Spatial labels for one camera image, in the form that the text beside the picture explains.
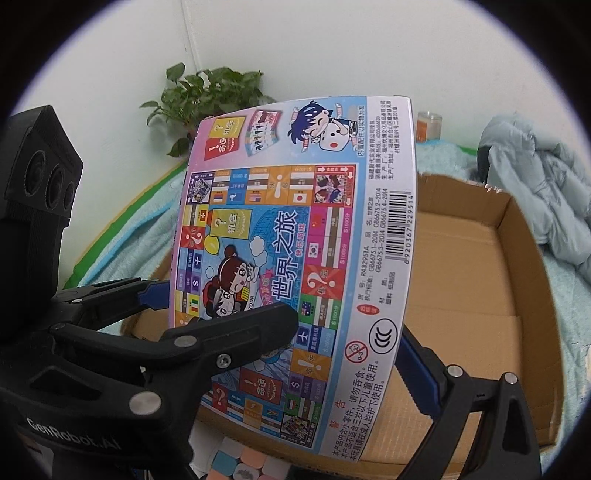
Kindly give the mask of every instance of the game board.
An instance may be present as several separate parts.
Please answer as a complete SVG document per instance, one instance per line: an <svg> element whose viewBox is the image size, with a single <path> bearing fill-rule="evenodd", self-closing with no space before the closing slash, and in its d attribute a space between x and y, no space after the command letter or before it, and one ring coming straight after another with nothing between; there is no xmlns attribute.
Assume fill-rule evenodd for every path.
<svg viewBox="0 0 591 480"><path fill-rule="evenodd" d="M214 377L207 408L291 445L359 458L410 277L411 118L406 98L342 97L202 122L175 235L171 324L276 301L300 321L288 345Z"/></svg>

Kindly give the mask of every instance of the cardboard flap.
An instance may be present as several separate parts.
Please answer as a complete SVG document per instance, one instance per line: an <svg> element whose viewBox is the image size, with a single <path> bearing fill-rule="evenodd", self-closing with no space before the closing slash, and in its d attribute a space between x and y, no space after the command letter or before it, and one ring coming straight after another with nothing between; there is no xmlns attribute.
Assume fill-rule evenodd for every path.
<svg viewBox="0 0 591 480"><path fill-rule="evenodd" d="M538 442L546 445L556 440L564 398L554 300L538 247L513 199L498 233L522 319L522 385Z"/></svg>
<svg viewBox="0 0 591 480"><path fill-rule="evenodd" d="M511 198L494 187L443 175L420 175L418 192L420 212L475 220L495 228Z"/></svg>

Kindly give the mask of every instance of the open cardboard box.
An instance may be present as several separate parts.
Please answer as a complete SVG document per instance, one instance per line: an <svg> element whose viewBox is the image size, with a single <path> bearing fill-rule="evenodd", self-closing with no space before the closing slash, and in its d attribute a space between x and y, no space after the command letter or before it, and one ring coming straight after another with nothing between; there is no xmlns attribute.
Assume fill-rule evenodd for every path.
<svg viewBox="0 0 591 480"><path fill-rule="evenodd" d="M418 211L405 324L445 364L461 365L474 377L497 379L515 372L539 445L553 445L563 402L556 314L538 248L515 200L491 187L425 175L418 179ZM169 267L167 258L162 277ZM167 328L167 315L167 310L147 311L125 329L157 340ZM199 418L291 463L376 479L395 478L431 425L395 369L357 463L286 446L206 408L199 410ZM479 414L470 415L446 477L461 471L478 420Z"/></svg>

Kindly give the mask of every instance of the white wall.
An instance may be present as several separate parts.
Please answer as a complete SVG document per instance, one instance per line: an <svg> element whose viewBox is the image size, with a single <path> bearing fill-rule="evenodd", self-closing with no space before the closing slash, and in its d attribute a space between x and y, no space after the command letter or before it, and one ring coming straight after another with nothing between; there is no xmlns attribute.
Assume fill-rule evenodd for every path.
<svg viewBox="0 0 591 480"><path fill-rule="evenodd" d="M278 100L398 93L443 115L475 147L490 118L519 111L591 161L560 89L511 33L459 0L127 0L82 29L17 110L52 104L84 161L60 282L109 222L176 165L176 136L148 128L143 101L164 71L261 69Z"/></svg>
<svg viewBox="0 0 591 480"><path fill-rule="evenodd" d="M591 159L560 89L496 20L458 0L183 0L196 62L265 73L286 100L407 95L443 115L443 138L475 147L518 111Z"/></svg>
<svg viewBox="0 0 591 480"><path fill-rule="evenodd" d="M62 285L86 248L151 183L177 165L178 135L148 128L146 100L160 98L167 67L193 55L180 0L121 2L85 26L52 58L17 111L51 104L84 162L61 245Z"/></svg>

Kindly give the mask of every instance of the gray jacket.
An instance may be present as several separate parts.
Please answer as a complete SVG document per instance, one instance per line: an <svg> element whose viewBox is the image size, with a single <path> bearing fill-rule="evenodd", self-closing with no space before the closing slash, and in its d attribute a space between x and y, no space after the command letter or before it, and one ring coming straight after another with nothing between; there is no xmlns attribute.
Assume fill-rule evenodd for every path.
<svg viewBox="0 0 591 480"><path fill-rule="evenodd" d="M537 244L591 283L591 181L576 153L518 115L490 121L479 144L488 146L487 183L510 192Z"/></svg>

